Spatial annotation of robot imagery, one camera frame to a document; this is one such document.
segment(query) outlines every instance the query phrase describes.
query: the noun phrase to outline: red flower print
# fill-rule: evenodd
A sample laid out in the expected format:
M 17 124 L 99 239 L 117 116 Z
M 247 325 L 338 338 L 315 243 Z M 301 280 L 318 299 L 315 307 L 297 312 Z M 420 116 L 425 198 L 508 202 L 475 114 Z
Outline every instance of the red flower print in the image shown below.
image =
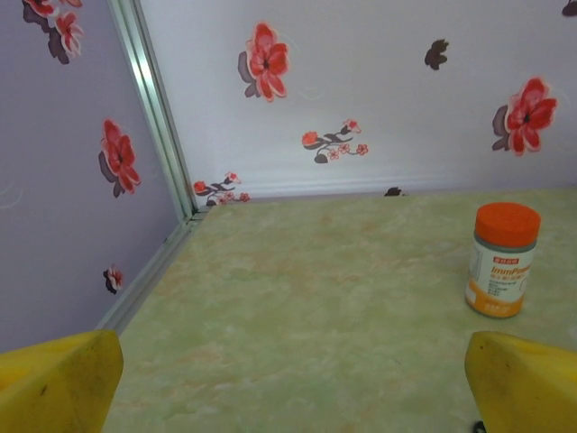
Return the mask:
M 71 6 L 74 7 L 80 7 L 82 6 L 82 2 L 80 0 L 60 0 L 60 2 L 64 5 L 65 3 L 68 3 Z
M 80 26 L 76 24 L 76 14 L 66 12 L 56 18 L 56 30 L 62 36 L 62 46 L 72 56 L 80 54 L 80 41 L 78 38 L 84 35 Z
M 47 18 L 58 13 L 58 9 L 52 5 L 51 0 L 24 0 L 24 2 L 42 18 Z
M 359 127 L 359 124 L 357 123 L 356 120 L 352 120 L 352 119 L 347 119 L 343 122 L 343 124 L 349 129 L 349 131 L 351 131 L 352 133 L 355 134 L 360 134 L 361 133 L 361 128 Z
M 115 295 L 116 292 L 122 290 L 124 276 L 123 273 L 118 271 L 114 265 L 102 272 L 102 274 L 105 277 L 105 285 L 108 291 Z
M 101 144 L 108 168 L 118 178 L 123 190 L 134 194 L 134 187 L 141 184 L 141 178 L 133 168 L 136 156 L 130 137 L 123 135 L 112 120 L 106 119 Z
M 289 47 L 277 42 L 277 33 L 266 23 L 258 23 L 252 39 L 246 42 L 247 63 L 256 79 L 258 92 L 269 102 L 285 97 L 287 90 L 280 76 L 289 70 Z
M 508 103 L 505 127 L 510 133 L 508 145 L 521 156 L 525 149 L 541 149 L 539 130 L 554 120 L 557 100 L 548 97 L 549 87 L 540 78 L 531 78 Z
M 192 186 L 192 189 L 195 191 L 195 193 L 201 193 L 203 191 L 206 191 L 206 184 L 203 181 L 198 181 L 195 182 L 195 184 Z
M 241 179 L 236 175 L 236 173 L 232 173 L 231 171 L 226 173 L 226 178 L 230 180 L 228 183 L 241 183 Z
M 357 153 L 360 155 L 365 155 L 369 153 L 369 146 L 366 144 L 359 144 L 357 146 Z
M 316 143 L 316 139 L 318 138 L 318 134 L 315 131 L 310 131 L 303 135 L 302 143 L 303 146 L 309 146 L 311 144 Z

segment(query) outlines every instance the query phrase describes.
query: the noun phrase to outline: small flower print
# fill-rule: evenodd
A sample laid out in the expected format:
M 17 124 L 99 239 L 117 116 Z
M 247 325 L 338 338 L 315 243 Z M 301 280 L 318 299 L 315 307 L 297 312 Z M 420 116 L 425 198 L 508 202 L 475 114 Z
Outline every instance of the small flower print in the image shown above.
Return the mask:
M 341 130 L 342 134 L 348 134 L 345 133 L 343 131 L 348 131 L 351 133 L 355 133 L 355 134 L 360 134 L 361 133 L 361 128 L 359 127 L 359 124 L 357 123 L 356 120 L 352 120 L 352 119 L 347 119 L 343 122 L 344 127 Z
M 332 160 L 338 160 L 340 156 L 340 153 L 338 151 L 338 149 L 331 149 L 330 151 L 328 151 L 328 157 L 329 159 Z
M 109 292 L 115 295 L 119 290 L 122 290 L 124 276 L 114 265 L 102 274 L 105 277 L 105 286 Z
M 399 187 L 389 188 L 385 193 L 384 197 L 399 197 L 399 196 L 406 196 L 403 191 Z
M 356 120 L 348 119 L 343 122 L 343 128 L 337 133 L 325 134 L 322 137 L 315 131 L 305 133 L 301 138 L 301 143 L 305 149 L 316 151 L 315 162 L 326 164 L 335 161 L 341 155 L 364 155 L 369 151 L 367 144 L 359 144 L 355 152 L 351 152 L 350 141 L 353 137 L 348 134 L 359 134 L 361 128 Z
M 240 183 L 240 178 L 229 171 L 222 182 L 207 185 L 204 181 L 199 180 L 192 185 L 192 190 L 197 196 L 206 198 L 206 205 L 209 207 L 225 205 L 232 201 L 249 201 L 249 195 L 245 192 L 241 193 L 239 198 L 234 195 L 233 191 L 236 187 L 233 184 Z
M 227 185 L 231 183 L 241 183 L 241 179 L 236 175 L 236 173 L 229 171 L 226 173 L 226 180 L 224 180 L 224 183 Z
M 549 91 L 542 79 L 531 78 L 511 97 L 507 109 L 499 108 L 493 119 L 493 132 L 501 139 L 493 144 L 493 150 L 513 149 L 517 156 L 525 150 L 541 150 L 539 131 L 553 123 L 557 108 L 557 100 L 548 97 Z
M 369 146 L 366 144 L 359 144 L 357 146 L 357 153 L 361 156 L 366 155 L 369 152 Z
M 565 5 L 561 14 L 566 17 L 577 16 L 577 1 L 569 0 L 569 3 Z
M 98 155 L 100 170 L 110 183 L 114 183 L 115 197 L 126 191 L 134 194 L 135 187 L 141 184 L 141 178 L 133 167 L 136 156 L 131 139 L 110 119 L 104 121 L 103 129 L 103 151 Z
M 318 140 L 318 134 L 315 131 L 310 131 L 303 135 L 301 142 L 303 146 L 310 146 L 311 144 L 315 144 L 316 140 Z
M 80 55 L 80 40 L 84 35 L 82 29 L 76 24 L 76 14 L 66 12 L 56 18 L 56 30 L 62 36 L 62 46 L 72 57 Z
M 425 64 L 432 70 L 439 70 L 439 66 L 447 62 L 446 56 L 443 55 L 447 51 L 449 42 L 445 39 L 439 39 L 431 44 L 431 48 L 426 52 Z
M 277 32 L 267 23 L 254 27 L 252 39 L 246 42 L 246 51 L 238 58 L 238 72 L 250 86 L 246 97 L 260 97 L 272 102 L 274 97 L 285 97 L 287 90 L 281 76 L 289 70 L 289 47 L 277 42 Z
M 42 18 L 48 18 L 58 13 L 58 8 L 52 4 L 51 0 L 23 0 L 23 3 L 30 6 L 34 13 Z
M 60 0 L 60 2 L 64 5 L 65 3 L 68 3 L 69 5 L 71 5 L 72 7 L 81 7 L 82 6 L 82 2 L 80 0 Z

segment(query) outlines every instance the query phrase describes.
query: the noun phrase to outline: wall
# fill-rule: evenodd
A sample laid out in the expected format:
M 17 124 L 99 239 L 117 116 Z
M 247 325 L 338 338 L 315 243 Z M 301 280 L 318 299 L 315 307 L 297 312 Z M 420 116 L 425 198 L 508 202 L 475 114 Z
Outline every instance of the wall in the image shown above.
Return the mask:
M 577 3 L 141 3 L 201 204 L 577 180 Z
M 179 221 L 106 2 L 0 22 L 2 352 L 94 328 Z

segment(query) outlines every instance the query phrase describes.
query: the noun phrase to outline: marble-patterned surface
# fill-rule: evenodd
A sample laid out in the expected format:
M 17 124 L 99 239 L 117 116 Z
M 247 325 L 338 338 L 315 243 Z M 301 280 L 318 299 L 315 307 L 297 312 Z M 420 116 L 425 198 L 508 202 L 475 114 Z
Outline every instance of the marble-patterned surface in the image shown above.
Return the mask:
M 463 294 L 478 206 L 543 217 L 520 315 Z M 467 432 L 473 331 L 577 350 L 577 190 L 217 207 L 121 337 L 105 432 Z

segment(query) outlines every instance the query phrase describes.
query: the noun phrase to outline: orange lid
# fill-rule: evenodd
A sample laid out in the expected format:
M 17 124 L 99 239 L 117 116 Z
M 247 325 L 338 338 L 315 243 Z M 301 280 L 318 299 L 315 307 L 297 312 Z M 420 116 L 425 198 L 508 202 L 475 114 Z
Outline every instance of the orange lid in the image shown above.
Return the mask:
M 541 217 L 518 203 L 489 203 L 477 211 L 475 232 L 490 244 L 515 248 L 532 244 L 539 234 Z

